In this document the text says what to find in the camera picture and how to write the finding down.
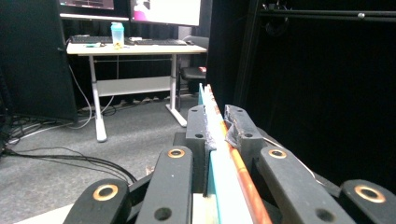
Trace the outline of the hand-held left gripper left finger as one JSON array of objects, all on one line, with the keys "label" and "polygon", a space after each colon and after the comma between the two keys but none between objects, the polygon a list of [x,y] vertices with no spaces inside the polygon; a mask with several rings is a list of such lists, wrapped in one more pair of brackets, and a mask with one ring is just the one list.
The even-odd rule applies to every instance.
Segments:
[{"label": "hand-held left gripper left finger", "polygon": [[186,130],[186,146],[193,156],[192,192],[207,194],[209,177],[210,147],[205,107],[197,105],[189,109]]}]

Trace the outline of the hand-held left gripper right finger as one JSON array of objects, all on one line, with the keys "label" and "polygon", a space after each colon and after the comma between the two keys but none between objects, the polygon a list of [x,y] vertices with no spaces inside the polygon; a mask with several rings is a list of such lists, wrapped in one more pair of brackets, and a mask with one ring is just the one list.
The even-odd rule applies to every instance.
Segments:
[{"label": "hand-held left gripper right finger", "polygon": [[226,141],[235,148],[248,170],[252,169],[263,147],[266,147],[262,133],[247,111],[235,105],[226,105],[224,120],[228,127]]}]

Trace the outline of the colourful picture book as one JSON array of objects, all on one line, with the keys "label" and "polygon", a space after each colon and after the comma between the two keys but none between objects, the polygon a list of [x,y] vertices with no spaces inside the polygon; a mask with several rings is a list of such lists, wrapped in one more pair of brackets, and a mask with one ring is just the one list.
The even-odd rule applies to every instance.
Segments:
[{"label": "colourful picture book", "polygon": [[226,139],[228,127],[209,84],[199,84],[204,107],[209,171],[206,220],[214,224],[273,224],[239,151]]}]

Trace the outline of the grey office chair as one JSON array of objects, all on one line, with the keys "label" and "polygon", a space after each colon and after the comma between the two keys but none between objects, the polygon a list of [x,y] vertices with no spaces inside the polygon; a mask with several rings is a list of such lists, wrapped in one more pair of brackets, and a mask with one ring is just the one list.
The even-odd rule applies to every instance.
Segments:
[{"label": "grey office chair", "polygon": [[[187,35],[183,41],[188,46],[198,46],[208,49],[209,38],[196,35]],[[177,69],[177,92],[176,92],[176,109],[180,110],[181,107],[181,81],[186,80],[188,83],[189,93],[198,92],[198,84],[206,83],[206,62],[207,56],[205,53],[191,55],[188,59],[188,65],[182,66],[182,59],[178,58]]]}]

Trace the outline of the white desk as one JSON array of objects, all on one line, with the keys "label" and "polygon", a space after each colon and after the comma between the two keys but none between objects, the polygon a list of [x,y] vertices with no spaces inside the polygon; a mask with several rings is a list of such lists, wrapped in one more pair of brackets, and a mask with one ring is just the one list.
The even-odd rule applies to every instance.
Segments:
[{"label": "white desk", "polygon": [[[206,53],[206,49],[199,46],[128,46],[114,49],[111,45],[105,47],[88,47],[86,44],[68,44],[68,55],[87,56],[90,63],[92,95],[95,108],[96,140],[103,143],[107,140],[106,126],[101,112],[100,98],[125,94],[169,91],[170,103],[166,105],[181,127],[187,126],[187,121],[177,111],[177,56]],[[171,62],[168,77],[138,77],[124,79],[98,80],[95,73],[95,57],[102,56],[141,56],[141,55],[169,55]]]}]

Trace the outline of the black keyboard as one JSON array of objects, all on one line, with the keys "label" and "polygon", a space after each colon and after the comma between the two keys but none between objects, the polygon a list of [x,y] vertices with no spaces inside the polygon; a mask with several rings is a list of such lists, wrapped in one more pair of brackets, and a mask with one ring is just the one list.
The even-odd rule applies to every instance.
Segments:
[{"label": "black keyboard", "polygon": [[112,43],[111,36],[85,36],[74,35],[70,37],[70,42],[74,44],[94,44],[94,43]]},{"label": "black keyboard", "polygon": [[187,46],[188,44],[179,39],[141,39],[133,41],[142,46]]}]

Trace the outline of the black curtain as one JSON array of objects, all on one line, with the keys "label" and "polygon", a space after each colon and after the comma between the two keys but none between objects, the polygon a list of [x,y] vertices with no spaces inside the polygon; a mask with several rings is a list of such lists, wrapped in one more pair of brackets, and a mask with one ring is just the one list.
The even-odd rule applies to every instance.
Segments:
[{"label": "black curtain", "polygon": [[213,0],[207,80],[315,172],[396,193],[396,22],[261,10],[396,11],[396,0]]}]

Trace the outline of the bright computer monitor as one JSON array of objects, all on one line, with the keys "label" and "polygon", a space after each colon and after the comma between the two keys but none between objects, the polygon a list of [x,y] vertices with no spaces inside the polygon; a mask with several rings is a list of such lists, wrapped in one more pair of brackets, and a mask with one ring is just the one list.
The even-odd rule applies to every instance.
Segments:
[{"label": "bright computer monitor", "polygon": [[201,0],[131,0],[131,21],[198,26]]}]

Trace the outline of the teal lid shaker bottle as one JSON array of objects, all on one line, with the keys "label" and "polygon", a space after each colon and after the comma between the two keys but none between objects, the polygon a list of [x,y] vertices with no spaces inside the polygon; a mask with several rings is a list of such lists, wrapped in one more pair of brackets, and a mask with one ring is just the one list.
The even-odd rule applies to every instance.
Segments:
[{"label": "teal lid shaker bottle", "polygon": [[110,26],[114,49],[122,49],[124,46],[124,27],[121,22],[112,22]]}]

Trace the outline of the black metal bar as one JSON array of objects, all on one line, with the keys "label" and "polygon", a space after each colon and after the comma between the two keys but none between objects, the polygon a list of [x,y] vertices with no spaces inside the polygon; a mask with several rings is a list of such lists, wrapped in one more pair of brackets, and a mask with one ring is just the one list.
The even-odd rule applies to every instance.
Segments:
[{"label": "black metal bar", "polygon": [[298,19],[396,22],[396,11],[362,10],[261,10],[261,16]]}]

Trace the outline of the dark computer monitor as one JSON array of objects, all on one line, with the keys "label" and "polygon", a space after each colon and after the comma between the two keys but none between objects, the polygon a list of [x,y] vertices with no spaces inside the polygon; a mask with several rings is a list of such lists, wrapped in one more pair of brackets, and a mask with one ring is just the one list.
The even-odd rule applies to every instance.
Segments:
[{"label": "dark computer monitor", "polygon": [[128,0],[58,0],[64,18],[128,20]]}]

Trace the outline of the black panel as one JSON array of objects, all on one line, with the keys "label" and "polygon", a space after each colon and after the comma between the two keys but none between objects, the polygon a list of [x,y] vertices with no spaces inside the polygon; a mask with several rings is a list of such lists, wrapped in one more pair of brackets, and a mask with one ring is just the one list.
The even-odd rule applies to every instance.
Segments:
[{"label": "black panel", "polygon": [[77,119],[57,0],[0,0],[0,69],[15,114]]}]

